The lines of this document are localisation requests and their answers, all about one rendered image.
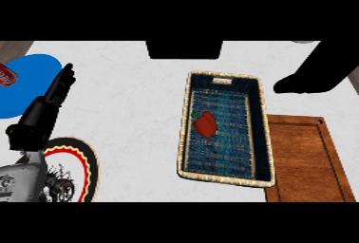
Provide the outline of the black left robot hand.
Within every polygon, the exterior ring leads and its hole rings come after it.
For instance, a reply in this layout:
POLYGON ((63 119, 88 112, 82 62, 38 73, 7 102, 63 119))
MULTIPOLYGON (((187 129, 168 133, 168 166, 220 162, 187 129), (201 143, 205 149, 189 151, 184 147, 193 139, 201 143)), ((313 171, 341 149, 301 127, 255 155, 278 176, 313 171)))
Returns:
POLYGON ((6 129, 12 150, 37 152, 43 149, 74 82, 72 64, 66 64, 44 95, 32 100, 17 123, 6 129))

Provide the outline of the black appliance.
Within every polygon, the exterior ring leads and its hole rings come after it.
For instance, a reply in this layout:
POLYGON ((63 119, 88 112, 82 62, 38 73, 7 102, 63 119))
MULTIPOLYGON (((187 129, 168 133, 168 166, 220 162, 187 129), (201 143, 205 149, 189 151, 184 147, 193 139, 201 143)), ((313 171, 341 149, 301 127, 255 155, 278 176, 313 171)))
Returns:
POLYGON ((205 59, 220 56, 221 41, 148 41, 148 53, 152 59, 205 59))

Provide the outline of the wicker basket with blue lining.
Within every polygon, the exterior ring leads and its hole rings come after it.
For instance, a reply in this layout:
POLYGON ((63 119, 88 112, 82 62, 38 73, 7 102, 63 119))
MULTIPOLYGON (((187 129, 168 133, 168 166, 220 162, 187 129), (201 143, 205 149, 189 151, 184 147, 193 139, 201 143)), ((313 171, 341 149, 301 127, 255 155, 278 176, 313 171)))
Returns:
POLYGON ((275 185, 275 166, 263 86, 244 74, 187 74, 179 132, 181 178, 246 187, 275 185), (217 130, 210 139, 193 129, 190 114, 208 111, 217 130))

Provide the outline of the red bell pepper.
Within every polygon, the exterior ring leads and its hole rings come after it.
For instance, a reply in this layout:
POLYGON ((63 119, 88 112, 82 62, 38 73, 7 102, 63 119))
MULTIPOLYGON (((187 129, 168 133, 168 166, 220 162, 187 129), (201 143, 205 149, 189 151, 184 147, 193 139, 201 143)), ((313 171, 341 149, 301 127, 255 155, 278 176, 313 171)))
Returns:
POLYGON ((204 111, 202 114, 192 113, 192 118, 195 119, 192 125, 196 133, 207 139, 215 133, 217 126, 215 126, 215 119, 208 111, 204 111))

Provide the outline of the brown wooden cutting board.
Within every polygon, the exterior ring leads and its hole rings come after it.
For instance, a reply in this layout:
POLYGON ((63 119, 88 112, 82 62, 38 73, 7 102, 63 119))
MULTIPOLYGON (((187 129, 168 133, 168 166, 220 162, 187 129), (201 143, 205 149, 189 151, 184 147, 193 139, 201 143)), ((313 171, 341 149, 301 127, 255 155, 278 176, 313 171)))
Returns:
POLYGON ((275 185, 267 202, 354 202, 323 117, 269 115, 275 185))

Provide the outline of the red can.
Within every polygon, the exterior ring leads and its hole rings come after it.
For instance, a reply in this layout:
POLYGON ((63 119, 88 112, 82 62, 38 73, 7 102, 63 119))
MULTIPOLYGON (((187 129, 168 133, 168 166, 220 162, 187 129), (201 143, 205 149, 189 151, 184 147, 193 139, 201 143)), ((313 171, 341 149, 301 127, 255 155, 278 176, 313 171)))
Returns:
POLYGON ((10 86, 16 83, 16 80, 16 73, 0 63, 0 85, 10 86))

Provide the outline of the blue round placemat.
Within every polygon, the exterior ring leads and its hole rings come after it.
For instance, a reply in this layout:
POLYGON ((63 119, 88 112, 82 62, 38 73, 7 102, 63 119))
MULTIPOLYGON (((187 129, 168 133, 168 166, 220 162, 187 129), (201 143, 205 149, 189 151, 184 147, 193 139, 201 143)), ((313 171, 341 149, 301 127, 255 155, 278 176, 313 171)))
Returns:
POLYGON ((17 80, 10 86, 0 85, 0 119, 19 116, 32 100, 50 87, 62 70, 59 60, 47 54, 31 54, 6 63, 17 80))

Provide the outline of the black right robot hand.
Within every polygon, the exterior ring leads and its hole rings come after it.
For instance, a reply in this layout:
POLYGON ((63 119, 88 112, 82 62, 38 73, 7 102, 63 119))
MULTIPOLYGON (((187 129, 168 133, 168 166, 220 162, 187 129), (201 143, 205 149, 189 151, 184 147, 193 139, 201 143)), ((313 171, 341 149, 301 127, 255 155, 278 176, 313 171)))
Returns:
POLYGON ((354 41, 317 43, 295 72, 273 85, 280 93, 313 94, 334 89, 359 66, 359 44, 354 41))

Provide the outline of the red and black rimmed plate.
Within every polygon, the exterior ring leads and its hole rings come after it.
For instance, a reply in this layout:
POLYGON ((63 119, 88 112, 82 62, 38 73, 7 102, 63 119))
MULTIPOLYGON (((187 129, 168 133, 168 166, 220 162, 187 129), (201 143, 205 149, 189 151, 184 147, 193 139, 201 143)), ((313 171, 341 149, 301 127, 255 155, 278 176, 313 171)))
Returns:
POLYGON ((91 202, 97 189, 97 157, 77 138, 56 138, 43 147, 47 171, 40 202, 91 202))

